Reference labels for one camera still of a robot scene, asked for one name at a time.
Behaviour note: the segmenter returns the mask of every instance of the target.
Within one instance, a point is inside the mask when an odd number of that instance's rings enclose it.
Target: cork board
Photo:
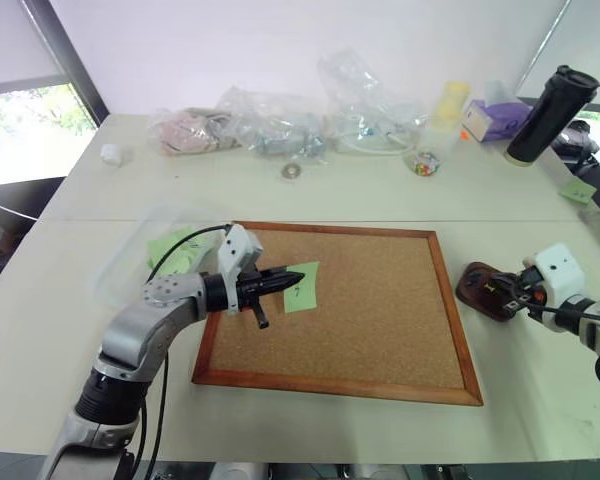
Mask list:
[[[199,384],[482,405],[435,232],[240,222],[260,269],[319,261],[318,307],[285,314],[283,294],[207,320]]]

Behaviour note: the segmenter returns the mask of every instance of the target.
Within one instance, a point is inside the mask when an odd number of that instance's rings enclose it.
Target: white table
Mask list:
[[[331,155],[329,165],[287,182],[278,177],[279,164],[244,151],[163,159],[143,146],[145,122],[107,119],[0,276],[0,451],[50,449],[115,314],[88,293],[88,279],[153,202],[195,205],[213,218],[433,229],[453,284],[469,261],[515,271],[526,255],[565,241],[589,292],[600,297],[600,247],[578,209],[557,195],[552,177],[566,173],[551,153],[542,165],[520,169],[467,140],[431,178],[416,177],[398,158]],[[102,165],[100,146],[109,142],[133,146],[133,161],[119,170]],[[285,209],[281,196],[296,208]],[[600,457],[594,354],[573,335],[552,333],[522,315],[499,324],[457,304],[484,407],[193,385],[200,323],[171,348],[161,458],[474,463]],[[160,383],[147,397],[149,439]]]

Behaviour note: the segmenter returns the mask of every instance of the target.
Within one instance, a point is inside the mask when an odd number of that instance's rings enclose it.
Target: clear plastic bag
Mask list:
[[[186,155],[238,147],[224,131],[231,115],[218,110],[189,108],[162,112],[149,119],[149,144],[165,155]]]
[[[297,95],[229,89],[218,108],[231,112],[226,135],[266,157],[323,161],[326,139],[322,118],[311,100]]]
[[[331,102],[337,151],[398,155],[414,147],[424,121],[421,107],[388,92],[356,52],[321,59],[318,74]]]

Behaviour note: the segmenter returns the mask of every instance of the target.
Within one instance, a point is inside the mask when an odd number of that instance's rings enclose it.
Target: black thermos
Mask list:
[[[544,92],[507,148],[505,158],[519,166],[529,166],[569,124],[580,109],[596,96],[600,83],[586,73],[567,65],[558,67],[547,80]]]

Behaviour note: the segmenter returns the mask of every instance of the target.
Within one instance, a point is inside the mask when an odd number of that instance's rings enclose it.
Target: wooden frame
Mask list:
[[[361,397],[411,400],[418,402],[448,403],[458,405],[482,405],[480,387],[476,378],[462,323],[456,309],[449,277],[444,266],[442,252],[434,231],[400,230],[384,228],[336,227],[323,225],[279,224],[264,222],[239,222],[251,230],[284,230],[292,232],[335,233],[348,235],[377,235],[394,237],[426,238],[438,280],[438,287],[449,322],[449,329],[458,357],[464,388],[410,386],[312,378],[307,376],[277,375],[269,373],[239,372],[210,369],[214,340],[218,332],[220,314],[212,314],[202,337],[192,381],[198,384],[267,388],[302,392],[329,393]]]

